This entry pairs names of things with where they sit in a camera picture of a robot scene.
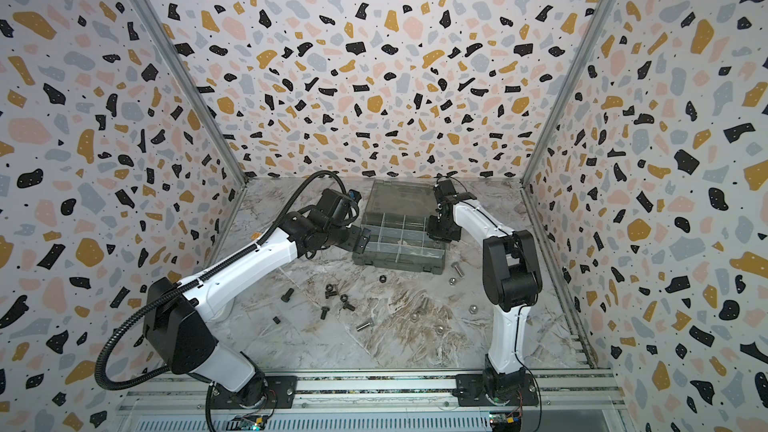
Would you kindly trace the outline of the grey plastic compartment organizer box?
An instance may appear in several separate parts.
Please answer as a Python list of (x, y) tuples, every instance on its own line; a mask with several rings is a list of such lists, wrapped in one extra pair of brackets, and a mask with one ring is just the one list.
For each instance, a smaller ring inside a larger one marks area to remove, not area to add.
[(353, 255), (359, 266), (440, 275), (447, 244), (427, 233), (436, 213), (432, 186), (413, 182), (375, 180), (362, 214), (361, 227), (370, 240)]

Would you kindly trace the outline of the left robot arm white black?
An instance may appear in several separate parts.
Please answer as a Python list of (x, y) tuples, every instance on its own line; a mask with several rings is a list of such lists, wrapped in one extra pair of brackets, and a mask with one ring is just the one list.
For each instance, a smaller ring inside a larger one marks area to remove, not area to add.
[(361, 252), (369, 231), (356, 226), (361, 195), (323, 190), (315, 204), (280, 215), (258, 240), (184, 280), (188, 291), (149, 312), (143, 334), (175, 375), (191, 375), (234, 395), (242, 408), (266, 398), (263, 372), (244, 353), (223, 344), (209, 324), (229, 304), (274, 270), (300, 257), (338, 247)]

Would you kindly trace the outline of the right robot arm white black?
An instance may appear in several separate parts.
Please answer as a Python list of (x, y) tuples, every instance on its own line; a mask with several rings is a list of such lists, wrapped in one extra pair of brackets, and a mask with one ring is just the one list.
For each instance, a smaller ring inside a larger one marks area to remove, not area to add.
[(494, 306), (492, 338), (482, 374), (488, 400), (506, 404), (522, 395), (527, 366), (523, 361), (526, 321), (543, 289), (533, 235), (503, 224), (471, 192), (459, 192), (448, 177), (433, 186), (436, 213), (428, 236), (454, 242), (468, 234), (481, 246), (481, 279)]

